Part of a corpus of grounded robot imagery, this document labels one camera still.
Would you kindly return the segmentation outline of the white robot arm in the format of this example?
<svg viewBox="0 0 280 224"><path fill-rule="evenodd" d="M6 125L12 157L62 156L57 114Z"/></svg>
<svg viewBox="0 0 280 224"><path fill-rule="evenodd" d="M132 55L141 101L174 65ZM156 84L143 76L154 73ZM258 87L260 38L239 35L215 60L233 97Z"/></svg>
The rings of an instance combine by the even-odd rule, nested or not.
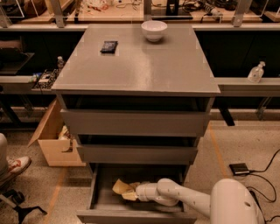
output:
<svg viewBox="0 0 280 224"><path fill-rule="evenodd" d="M211 194L183 187L171 179L157 183L125 184L120 179L115 192L126 200L154 200L172 207L179 201L210 218L211 224L265 224L263 214L249 190L240 182L224 178L218 181Z"/></svg>

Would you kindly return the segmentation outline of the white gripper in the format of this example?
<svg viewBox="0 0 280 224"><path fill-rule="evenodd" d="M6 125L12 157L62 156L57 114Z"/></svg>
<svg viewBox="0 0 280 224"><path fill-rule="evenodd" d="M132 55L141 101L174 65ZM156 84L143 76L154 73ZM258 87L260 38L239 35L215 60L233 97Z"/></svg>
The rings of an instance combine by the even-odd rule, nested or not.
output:
<svg viewBox="0 0 280 224"><path fill-rule="evenodd" d="M136 201L150 201L154 200L158 196L157 184L156 183L143 183L135 182L129 184L133 189L136 189L136 192L129 191L124 192L122 197L125 200Z"/></svg>

